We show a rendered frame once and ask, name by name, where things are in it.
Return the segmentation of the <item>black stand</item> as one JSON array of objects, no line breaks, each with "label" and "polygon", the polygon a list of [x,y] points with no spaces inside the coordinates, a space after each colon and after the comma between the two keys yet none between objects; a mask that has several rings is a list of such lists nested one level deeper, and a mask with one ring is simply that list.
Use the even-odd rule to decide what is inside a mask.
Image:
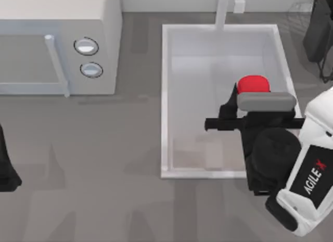
[{"label": "black stand", "polygon": [[333,68],[330,75],[324,75],[327,55],[333,48],[333,0],[313,0],[310,22],[302,44],[308,61],[318,65],[319,78],[324,83],[333,81]]}]

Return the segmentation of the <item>white wall socket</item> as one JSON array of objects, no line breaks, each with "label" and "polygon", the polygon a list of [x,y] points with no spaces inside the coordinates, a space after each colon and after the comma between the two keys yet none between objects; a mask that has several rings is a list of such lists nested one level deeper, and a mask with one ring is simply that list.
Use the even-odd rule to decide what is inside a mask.
[{"label": "white wall socket", "polygon": [[234,14],[243,14],[246,8],[246,1],[245,0],[235,0],[234,1]]}]

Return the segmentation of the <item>small round microwave knob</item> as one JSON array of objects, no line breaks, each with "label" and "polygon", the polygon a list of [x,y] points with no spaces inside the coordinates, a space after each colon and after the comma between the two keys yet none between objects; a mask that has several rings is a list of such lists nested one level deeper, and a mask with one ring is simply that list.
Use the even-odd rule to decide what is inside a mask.
[{"label": "small round microwave knob", "polygon": [[94,79],[102,76],[104,70],[100,64],[95,62],[88,62],[80,65],[80,72],[82,75],[86,76],[87,78]]}]

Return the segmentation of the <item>pale grey rounded box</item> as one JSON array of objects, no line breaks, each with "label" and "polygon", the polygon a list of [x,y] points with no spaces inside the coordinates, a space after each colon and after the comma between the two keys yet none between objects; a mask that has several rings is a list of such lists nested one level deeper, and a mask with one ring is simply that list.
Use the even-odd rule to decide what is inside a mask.
[{"label": "pale grey rounded box", "polygon": [[238,108],[247,112],[286,112],[293,110],[296,103],[296,98],[287,92],[252,92],[237,96]]}]

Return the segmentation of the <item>microwave door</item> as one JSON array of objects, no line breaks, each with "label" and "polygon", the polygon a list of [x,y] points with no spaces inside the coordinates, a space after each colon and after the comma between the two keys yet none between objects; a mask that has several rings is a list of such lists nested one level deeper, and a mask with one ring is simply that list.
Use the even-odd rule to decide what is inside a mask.
[{"label": "microwave door", "polygon": [[0,35],[0,95],[64,95],[45,35]]}]

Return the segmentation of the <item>tall white tap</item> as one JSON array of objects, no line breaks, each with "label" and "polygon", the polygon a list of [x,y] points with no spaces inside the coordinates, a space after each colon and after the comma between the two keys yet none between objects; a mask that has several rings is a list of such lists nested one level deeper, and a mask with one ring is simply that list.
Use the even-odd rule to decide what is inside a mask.
[{"label": "tall white tap", "polygon": [[225,18],[227,14],[229,0],[217,0],[215,29],[219,32],[223,31]]}]

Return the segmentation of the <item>large round microwave knob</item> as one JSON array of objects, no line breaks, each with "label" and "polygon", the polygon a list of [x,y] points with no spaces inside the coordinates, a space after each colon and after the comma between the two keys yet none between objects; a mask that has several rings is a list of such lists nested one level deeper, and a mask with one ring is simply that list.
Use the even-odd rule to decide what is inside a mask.
[{"label": "large round microwave knob", "polygon": [[92,56],[99,51],[98,43],[89,37],[75,40],[73,47],[79,54],[83,56]]}]

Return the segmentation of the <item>white sink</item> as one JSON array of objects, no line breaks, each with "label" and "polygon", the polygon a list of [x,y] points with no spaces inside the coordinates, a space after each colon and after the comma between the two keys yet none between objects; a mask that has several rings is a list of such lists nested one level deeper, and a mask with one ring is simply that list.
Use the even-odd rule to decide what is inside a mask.
[{"label": "white sink", "polygon": [[161,177],[244,179],[238,131],[205,131],[245,75],[295,93],[275,24],[165,24],[162,27]]}]

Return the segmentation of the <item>pale microwave oven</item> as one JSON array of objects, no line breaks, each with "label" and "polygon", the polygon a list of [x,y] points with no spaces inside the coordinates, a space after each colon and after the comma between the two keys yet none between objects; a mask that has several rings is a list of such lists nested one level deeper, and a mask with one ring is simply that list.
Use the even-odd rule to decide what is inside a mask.
[{"label": "pale microwave oven", "polygon": [[[0,35],[51,34],[56,38],[71,95],[112,95],[122,32],[120,0],[0,0]],[[99,45],[92,56],[73,47],[89,37]],[[80,65],[95,62],[103,67],[98,78],[87,78]]]}]

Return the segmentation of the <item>red cup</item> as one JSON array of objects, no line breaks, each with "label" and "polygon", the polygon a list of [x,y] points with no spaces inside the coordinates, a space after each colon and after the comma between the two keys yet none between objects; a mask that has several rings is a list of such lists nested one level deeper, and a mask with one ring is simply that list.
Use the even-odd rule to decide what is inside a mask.
[{"label": "red cup", "polygon": [[271,91],[269,80],[262,75],[247,75],[237,82],[237,93],[268,93]]}]

